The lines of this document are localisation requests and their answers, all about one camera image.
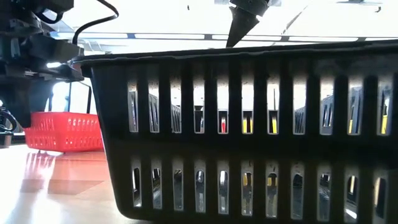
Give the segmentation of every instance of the wire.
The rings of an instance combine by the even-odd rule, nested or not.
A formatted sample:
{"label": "wire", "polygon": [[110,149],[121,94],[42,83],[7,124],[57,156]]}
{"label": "wire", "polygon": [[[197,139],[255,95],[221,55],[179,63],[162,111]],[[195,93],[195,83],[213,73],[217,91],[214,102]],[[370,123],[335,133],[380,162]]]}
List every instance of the wire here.
{"label": "wire", "polygon": [[16,128],[17,128],[17,120],[15,119],[15,117],[8,111],[6,110],[4,107],[0,108],[0,117],[5,118],[6,120],[8,120],[11,124],[11,128],[7,128],[6,124],[6,120],[4,124],[0,124],[0,132],[13,132]]}
{"label": "wire", "polygon": [[97,0],[97,1],[99,1],[99,2],[100,2],[101,4],[103,4],[104,6],[108,7],[110,10],[112,10],[112,11],[115,13],[115,15],[113,15],[113,16],[108,16],[108,17],[105,17],[105,18],[102,18],[102,19],[97,19],[97,20],[95,20],[95,21],[89,22],[89,23],[87,23],[87,24],[81,26],[81,27],[80,27],[78,30],[76,30],[76,32],[75,32],[75,35],[74,35],[73,38],[72,38],[72,44],[77,45],[77,40],[78,40],[79,34],[80,34],[81,32],[83,32],[85,29],[87,29],[87,28],[89,28],[89,27],[92,27],[92,26],[95,26],[95,25],[98,25],[98,24],[101,24],[101,23],[103,23],[103,22],[112,21],[112,20],[114,20],[114,19],[116,19],[116,18],[119,17],[119,12],[118,12],[118,10],[117,10],[114,6],[112,6],[110,3],[108,3],[108,2],[105,1],[105,0]]}

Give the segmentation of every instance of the red object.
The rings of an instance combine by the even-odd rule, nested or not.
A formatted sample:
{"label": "red object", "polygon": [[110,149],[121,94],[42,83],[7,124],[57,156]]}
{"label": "red object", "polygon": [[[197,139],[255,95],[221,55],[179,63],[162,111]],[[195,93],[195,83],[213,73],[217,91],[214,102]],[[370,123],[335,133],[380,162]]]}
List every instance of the red object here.
{"label": "red object", "polygon": [[225,118],[222,118],[222,119],[221,119],[221,133],[226,133]]}
{"label": "red object", "polygon": [[32,126],[24,131],[26,144],[33,149],[80,152],[104,148],[95,114],[32,113]]}

